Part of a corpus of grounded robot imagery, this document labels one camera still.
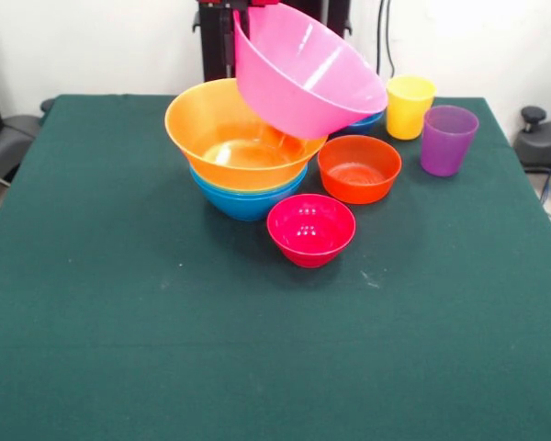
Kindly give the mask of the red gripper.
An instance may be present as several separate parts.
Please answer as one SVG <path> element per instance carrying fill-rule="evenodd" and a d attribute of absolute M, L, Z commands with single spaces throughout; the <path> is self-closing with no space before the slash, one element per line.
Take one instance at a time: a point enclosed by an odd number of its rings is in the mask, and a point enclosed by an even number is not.
<path fill-rule="evenodd" d="M 197 2 L 205 7 L 243 8 L 239 12 L 240 26 L 243 35 L 246 38 L 249 38 L 250 25 L 247 8 L 277 5 L 279 0 L 198 0 Z"/>

